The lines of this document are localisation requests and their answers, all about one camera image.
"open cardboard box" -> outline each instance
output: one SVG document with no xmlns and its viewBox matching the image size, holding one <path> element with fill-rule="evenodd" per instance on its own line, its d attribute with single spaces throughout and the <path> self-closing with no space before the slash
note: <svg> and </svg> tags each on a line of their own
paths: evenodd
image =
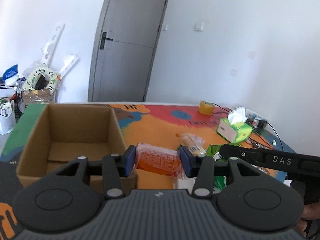
<svg viewBox="0 0 320 240">
<path fill-rule="evenodd" d="M 53 104 L 39 116 L 21 153 L 17 176 L 26 187 L 79 156 L 101 160 L 123 154 L 126 145 L 116 115 L 108 105 Z M 121 178 L 124 191 L 137 187 L 137 173 Z M 90 186 L 103 192 L 102 176 L 91 176 Z"/>
</svg>

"green tissue pack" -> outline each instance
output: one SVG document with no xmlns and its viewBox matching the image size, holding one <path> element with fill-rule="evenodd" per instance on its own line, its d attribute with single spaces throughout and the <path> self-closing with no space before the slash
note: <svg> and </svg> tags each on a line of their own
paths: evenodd
<svg viewBox="0 0 320 240">
<path fill-rule="evenodd" d="M 252 127 L 245 122 L 230 124 L 228 118 L 222 118 L 217 133 L 230 143 L 239 143 L 249 137 L 252 133 Z"/>
</svg>

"door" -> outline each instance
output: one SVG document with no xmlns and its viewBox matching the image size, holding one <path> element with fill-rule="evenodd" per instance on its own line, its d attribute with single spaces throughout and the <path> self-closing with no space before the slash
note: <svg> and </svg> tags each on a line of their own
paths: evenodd
<svg viewBox="0 0 320 240">
<path fill-rule="evenodd" d="M 143 101 L 166 0 L 109 0 L 93 101 Z"/>
</svg>

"finger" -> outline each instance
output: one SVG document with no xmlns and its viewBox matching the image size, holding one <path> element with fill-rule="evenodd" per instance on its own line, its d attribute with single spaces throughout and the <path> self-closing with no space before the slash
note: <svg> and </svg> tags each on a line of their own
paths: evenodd
<svg viewBox="0 0 320 240">
<path fill-rule="evenodd" d="M 320 202 L 316 202 L 310 205 L 304 205 L 303 213 L 301 217 L 307 220 L 319 219 L 320 218 Z"/>
<path fill-rule="evenodd" d="M 303 231 L 306 230 L 306 228 L 307 228 L 307 222 L 303 219 L 300 219 L 298 221 L 298 224 L 296 225 L 296 229 L 301 233 L 303 233 Z"/>
</svg>

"black door handle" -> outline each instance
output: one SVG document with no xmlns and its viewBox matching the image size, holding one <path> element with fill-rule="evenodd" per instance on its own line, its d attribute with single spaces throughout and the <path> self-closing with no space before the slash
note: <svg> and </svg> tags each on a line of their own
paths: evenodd
<svg viewBox="0 0 320 240">
<path fill-rule="evenodd" d="M 102 33 L 102 37 L 101 37 L 100 49 L 104 49 L 104 43 L 105 43 L 106 40 L 107 40 L 107 41 L 113 41 L 113 39 L 111 39 L 111 38 L 106 38 L 106 36 L 107 36 L 107 33 L 106 33 L 106 32 L 103 32 L 103 33 Z"/>
</svg>

